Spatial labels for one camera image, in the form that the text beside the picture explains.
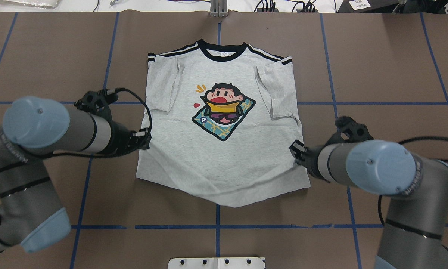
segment white label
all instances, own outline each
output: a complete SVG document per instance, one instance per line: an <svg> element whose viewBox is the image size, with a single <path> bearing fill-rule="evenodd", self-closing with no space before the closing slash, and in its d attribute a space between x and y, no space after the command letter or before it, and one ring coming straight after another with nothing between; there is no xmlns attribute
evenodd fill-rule
<svg viewBox="0 0 448 269"><path fill-rule="evenodd" d="M370 7L367 0L355 0L350 1L349 3L354 10L366 9L367 7Z"/></svg>
<svg viewBox="0 0 448 269"><path fill-rule="evenodd" d="M265 258L174 258L168 269L265 269Z"/></svg>

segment t-shirt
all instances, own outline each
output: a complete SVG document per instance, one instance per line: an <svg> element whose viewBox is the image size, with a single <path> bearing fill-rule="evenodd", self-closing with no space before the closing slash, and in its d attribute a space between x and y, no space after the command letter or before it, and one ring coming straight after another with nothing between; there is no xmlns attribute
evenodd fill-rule
<svg viewBox="0 0 448 269"><path fill-rule="evenodd" d="M201 39L147 60L138 178L232 207L310 187L289 152L302 140L291 57Z"/></svg>

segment cable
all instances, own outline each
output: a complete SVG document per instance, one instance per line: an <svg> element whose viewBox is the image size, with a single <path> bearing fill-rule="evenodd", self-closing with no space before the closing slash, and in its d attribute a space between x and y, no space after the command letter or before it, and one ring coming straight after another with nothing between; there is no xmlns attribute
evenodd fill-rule
<svg viewBox="0 0 448 269"><path fill-rule="evenodd" d="M259 7L260 3L262 3L262 12L264 12L264 8L265 8L265 6L264 6L264 2L263 2L263 1L264 1L264 0L260 0L260 1L257 3L257 5L255 5L255 9L254 9L253 12L255 12L255 11L257 10L257 8Z"/></svg>
<svg viewBox="0 0 448 269"><path fill-rule="evenodd" d="M438 141L446 141L448 142L448 137L445 136L417 136L413 138L409 138L403 141L400 141L399 144L403 145L410 142L422 141L422 140L438 140Z"/></svg>
<svg viewBox="0 0 448 269"><path fill-rule="evenodd" d="M378 218L380 219L380 222L382 223L383 226L385 226L385 221L383 220L383 216L382 216L382 195L378 196Z"/></svg>
<svg viewBox="0 0 448 269"><path fill-rule="evenodd" d="M316 0L314 0L313 2L310 2L310 0L308 2L304 2L304 1L298 1L295 2L294 7L292 8L292 11L290 13L294 12L295 7L301 3L302 4L302 10L299 11L299 13L306 13L306 12L315 12L315 5L313 3L315 3Z"/></svg>
<svg viewBox="0 0 448 269"><path fill-rule="evenodd" d="M94 8L93 12L98 10L98 6L100 5L100 0L97 0L96 7Z"/></svg>
<svg viewBox="0 0 448 269"><path fill-rule="evenodd" d="M413 137L413 138L409 138L409 139L400 141L399 144L403 145L406 143L411 143L411 142L415 142L415 141L423 141L423 140L437 140L437 141L448 142L448 137L445 137L445 136L417 136L417 137ZM448 159L439 159L439 160L441 160L443 162L448 162ZM385 226L385 221L383 220L383 216L382 216L382 196L381 195L378 196L377 210L378 210L378 218L380 219L380 222L382 223L382 225Z"/></svg>
<svg viewBox="0 0 448 269"><path fill-rule="evenodd" d="M296 7L299 3L302 3L302 9L304 9L304 6L305 6L304 1L298 1L298 2L295 2L295 5L294 5L294 7L292 7L292 11L291 11L290 13L293 13L293 12L294 12L295 7Z"/></svg>
<svg viewBox="0 0 448 269"><path fill-rule="evenodd" d="M141 102L141 104L144 105L144 108L146 109L147 117L149 118L148 133L151 133L151 129L152 129L152 126L153 126L153 120L151 118L151 112L149 111L149 107L147 107L146 102L144 102L144 100L141 97L139 97L137 94L135 94L134 92L132 92L129 89L121 87L121 88L116 89L115 93L118 93L118 92L128 92L131 95L133 95L136 99L138 99L139 102ZM142 139L142 141L138 145L136 145L134 148L131 148L131 149L129 149L127 151L124 151L122 153L112 154L112 155L92 155L92 154L88 155L88 154L73 153L73 152L54 153L54 154L48 154L48 155L35 155L35 154L31 153L31 152L26 151L22 147L20 147L20 148L23 151L25 151L28 155L31 155L33 157L36 157L36 158L39 158L39 159L42 159L42 160L49 159L49 158L52 158L52 157L60 157L60 156L72 156L72 157L83 157L83 158L116 158L116 157L121 157L121 156L130 154L133 151L141 148L146 143L146 141L147 141L146 139ZM7 165L5 167L0 168L0 173L1 172L5 172L5 171L10 170L10 169L13 169L15 167L19 167L19 166L25 165L25 164L26 163L23 163L23 162L16 162L16 163Z"/></svg>

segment red mouth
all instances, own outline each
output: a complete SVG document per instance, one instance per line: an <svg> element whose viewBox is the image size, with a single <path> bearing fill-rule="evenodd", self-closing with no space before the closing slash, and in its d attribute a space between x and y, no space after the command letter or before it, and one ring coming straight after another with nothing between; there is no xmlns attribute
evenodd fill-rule
<svg viewBox="0 0 448 269"><path fill-rule="evenodd" d="M210 101L214 102L214 103L222 104L222 103L226 103L227 99L224 97L216 97L216 98L212 98Z"/></svg>

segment brown table surface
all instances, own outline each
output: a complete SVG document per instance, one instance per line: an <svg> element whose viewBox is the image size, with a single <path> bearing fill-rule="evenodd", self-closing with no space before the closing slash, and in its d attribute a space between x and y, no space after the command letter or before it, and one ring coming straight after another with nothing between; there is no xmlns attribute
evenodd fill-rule
<svg viewBox="0 0 448 269"><path fill-rule="evenodd" d="M377 139L448 136L448 15L430 14L0 13L0 123L25 95L71 105L105 86L144 97L147 53L200 38L293 56L308 145L326 141L337 115ZM113 118L138 129L142 106L120 101ZM448 158L444 142L407 148ZM8 249L0 268L165 269L173 257L216 256L265 257L268 269L373 266L383 230L375 195L311 179L310 189L233 209L135 179L136 163L137 152L47 160L72 232L35 254Z"/></svg>

